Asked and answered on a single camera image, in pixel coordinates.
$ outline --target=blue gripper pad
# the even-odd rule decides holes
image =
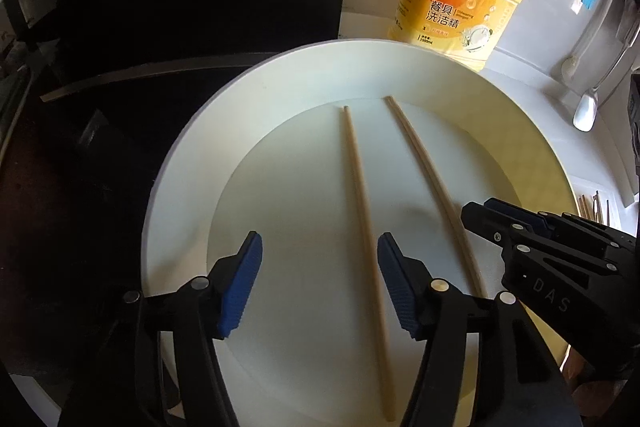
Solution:
[[[431,282],[429,271],[421,261],[404,257],[389,232],[378,238],[378,266],[400,326],[415,339],[421,327],[418,317],[423,307],[422,296]]]
[[[236,255],[218,259],[211,269],[210,279],[221,296],[218,332],[227,338],[240,324],[262,263],[262,238],[249,232]]]

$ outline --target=bundle of chopsticks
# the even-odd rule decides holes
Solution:
[[[580,212],[580,217],[584,217],[585,219],[590,219],[591,221],[610,227],[609,200],[607,200],[607,216],[605,218],[602,212],[600,194],[597,190],[595,196],[585,196],[583,194],[578,197],[578,211]]]

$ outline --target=spoon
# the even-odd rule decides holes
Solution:
[[[584,92],[580,102],[578,102],[578,107],[575,109],[574,114],[574,127],[576,129],[588,132],[591,130],[591,127],[593,127],[593,122],[596,120],[596,112],[598,110],[598,88],[607,79],[611,71],[620,63],[622,57],[625,56],[625,52],[634,45],[638,33],[640,33],[640,11],[636,13],[635,21],[624,36],[622,50],[620,51],[620,55],[618,55],[618,60],[614,62],[613,66],[609,68],[609,71],[607,71],[595,86],[590,87],[590,89]]]

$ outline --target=orange label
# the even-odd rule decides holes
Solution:
[[[481,69],[511,18],[508,0],[400,0],[392,36]]]

